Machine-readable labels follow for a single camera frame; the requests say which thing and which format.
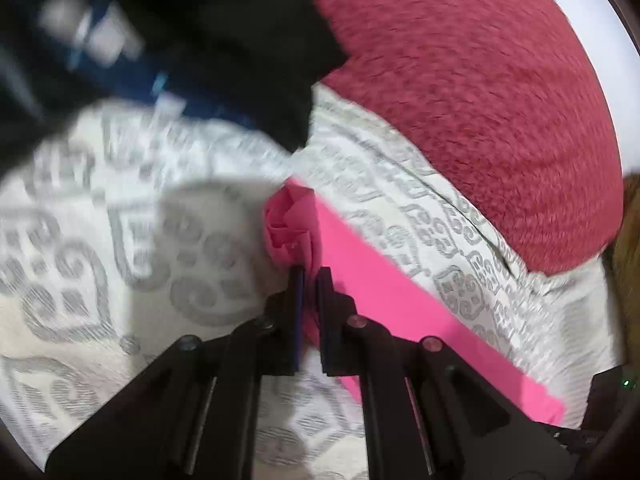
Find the dark fabric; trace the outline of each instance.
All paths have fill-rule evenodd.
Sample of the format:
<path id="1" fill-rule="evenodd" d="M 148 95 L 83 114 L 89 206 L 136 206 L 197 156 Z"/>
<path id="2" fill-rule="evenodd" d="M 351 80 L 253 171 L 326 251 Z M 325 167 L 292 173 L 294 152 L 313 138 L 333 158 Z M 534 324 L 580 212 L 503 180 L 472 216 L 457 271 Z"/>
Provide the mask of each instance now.
<path id="1" fill-rule="evenodd" d="M 222 96 L 289 151 L 307 140 L 311 85 L 346 60 L 311 0 L 115 1 L 144 38 L 145 55 L 194 88 Z M 11 17 L 16 0 L 3 0 L 3 7 L 2 19 L 13 25 L 0 36 L 0 149 L 17 148 L 21 138 L 37 140 L 52 121 L 108 91 L 54 66 L 36 35 Z M 29 92 L 10 83 L 11 70 Z"/>

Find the red pillow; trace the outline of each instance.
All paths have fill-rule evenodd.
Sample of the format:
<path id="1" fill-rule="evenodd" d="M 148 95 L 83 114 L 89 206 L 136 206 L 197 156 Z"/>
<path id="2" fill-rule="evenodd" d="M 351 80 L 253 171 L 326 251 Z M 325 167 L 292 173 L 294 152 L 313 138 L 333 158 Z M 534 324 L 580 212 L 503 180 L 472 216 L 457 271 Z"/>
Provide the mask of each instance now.
<path id="1" fill-rule="evenodd" d="M 351 59 L 324 82 L 385 118 L 530 270 L 571 269 L 622 220 L 593 67 L 553 0 L 316 0 Z"/>

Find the brown object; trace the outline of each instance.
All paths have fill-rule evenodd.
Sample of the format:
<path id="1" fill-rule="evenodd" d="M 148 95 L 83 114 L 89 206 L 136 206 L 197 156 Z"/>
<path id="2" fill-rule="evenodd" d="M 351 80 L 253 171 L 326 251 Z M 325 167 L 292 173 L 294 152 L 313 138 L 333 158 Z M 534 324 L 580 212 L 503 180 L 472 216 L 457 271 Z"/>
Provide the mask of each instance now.
<path id="1" fill-rule="evenodd" d="M 624 217 L 613 241 L 611 265 L 626 328 L 628 361 L 640 368 L 640 174 L 624 182 Z"/>

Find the crumpled pink fabric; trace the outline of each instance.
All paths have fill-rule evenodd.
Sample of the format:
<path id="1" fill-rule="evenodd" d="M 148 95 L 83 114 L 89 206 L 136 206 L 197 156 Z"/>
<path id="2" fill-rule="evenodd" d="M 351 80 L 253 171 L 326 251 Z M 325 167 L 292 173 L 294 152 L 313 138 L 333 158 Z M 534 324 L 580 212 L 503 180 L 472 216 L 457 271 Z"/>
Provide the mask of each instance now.
<path id="1" fill-rule="evenodd" d="M 310 282 L 321 266 L 331 267 L 336 288 L 355 300 L 358 313 L 382 323 L 398 337 L 420 341 L 427 335 L 438 336 L 529 418 L 561 424 L 565 411 L 561 401 L 361 240 L 313 190 L 288 180 L 267 200 L 264 241 L 277 265 L 303 265 Z M 303 330 L 317 345 L 318 326 L 308 312 Z M 341 380 L 360 400 L 357 380 Z"/>

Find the white wall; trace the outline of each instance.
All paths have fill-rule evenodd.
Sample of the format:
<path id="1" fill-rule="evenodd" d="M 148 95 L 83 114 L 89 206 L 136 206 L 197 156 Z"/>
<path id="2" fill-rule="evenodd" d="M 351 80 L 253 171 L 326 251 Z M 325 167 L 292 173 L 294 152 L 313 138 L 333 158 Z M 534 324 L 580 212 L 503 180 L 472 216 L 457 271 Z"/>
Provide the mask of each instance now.
<path id="1" fill-rule="evenodd" d="M 623 172 L 640 171 L 640 56 L 607 0 L 555 0 L 593 65 L 618 137 Z"/>

